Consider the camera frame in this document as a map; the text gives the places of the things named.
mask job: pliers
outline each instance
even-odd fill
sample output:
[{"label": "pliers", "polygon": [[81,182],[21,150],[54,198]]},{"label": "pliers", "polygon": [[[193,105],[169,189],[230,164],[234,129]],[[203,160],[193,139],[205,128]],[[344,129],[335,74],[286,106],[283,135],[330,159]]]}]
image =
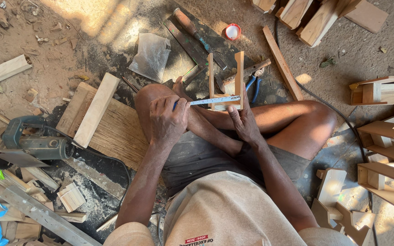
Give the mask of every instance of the pliers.
[{"label": "pliers", "polygon": [[255,82],[256,80],[256,87],[255,87],[255,94],[252,99],[252,103],[255,103],[256,98],[258,97],[258,92],[259,92],[259,84],[261,83],[262,79],[257,79],[259,76],[261,76],[264,73],[264,68],[261,68],[260,70],[255,72],[255,75],[252,75],[252,78],[247,82],[246,84],[246,91],[249,90],[249,87]]}]

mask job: gray shorts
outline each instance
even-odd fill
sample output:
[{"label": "gray shorts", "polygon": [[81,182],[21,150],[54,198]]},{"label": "gray shorts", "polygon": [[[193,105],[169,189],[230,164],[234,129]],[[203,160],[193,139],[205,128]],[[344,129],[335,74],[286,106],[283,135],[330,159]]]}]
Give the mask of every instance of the gray shorts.
[{"label": "gray shorts", "polygon": [[[268,147],[292,181],[298,180],[311,162],[275,146]],[[167,196],[171,197],[194,180],[221,171],[242,174],[265,187],[258,159],[248,143],[244,142],[240,153],[232,158],[191,131],[182,134],[174,145],[161,175]]]}]

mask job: chisel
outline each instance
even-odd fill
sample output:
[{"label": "chisel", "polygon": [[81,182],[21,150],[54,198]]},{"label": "chisel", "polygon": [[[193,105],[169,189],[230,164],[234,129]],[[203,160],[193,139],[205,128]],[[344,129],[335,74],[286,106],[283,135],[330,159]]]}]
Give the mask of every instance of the chisel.
[{"label": "chisel", "polygon": [[203,46],[205,47],[205,50],[208,53],[213,53],[214,54],[214,60],[216,63],[222,68],[222,70],[225,70],[227,68],[226,64],[223,62],[223,60],[218,56],[217,53],[214,52],[214,50],[207,44],[204,40],[203,37],[200,35],[200,33],[197,31],[196,26],[191,22],[191,20],[183,14],[183,12],[180,10],[180,8],[177,8],[174,10],[172,13],[177,21],[183,26],[183,28],[189,32],[195,39],[200,41]]}]

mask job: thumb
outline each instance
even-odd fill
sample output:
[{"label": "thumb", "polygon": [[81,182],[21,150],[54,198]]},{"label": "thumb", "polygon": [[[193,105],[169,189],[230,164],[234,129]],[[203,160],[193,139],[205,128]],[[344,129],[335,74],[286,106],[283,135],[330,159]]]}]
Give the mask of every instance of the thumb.
[{"label": "thumb", "polygon": [[239,117],[238,110],[233,106],[229,106],[227,107],[227,112],[229,113],[229,116],[232,119],[235,128],[240,128],[243,125],[243,122]]}]

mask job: left hand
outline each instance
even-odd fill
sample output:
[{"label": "left hand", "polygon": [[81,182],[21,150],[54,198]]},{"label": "left hand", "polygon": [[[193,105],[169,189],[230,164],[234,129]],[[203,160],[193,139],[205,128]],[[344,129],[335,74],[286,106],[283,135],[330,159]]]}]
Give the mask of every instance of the left hand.
[{"label": "left hand", "polygon": [[189,107],[190,104],[187,100],[177,95],[151,101],[150,144],[172,148],[188,126]]}]

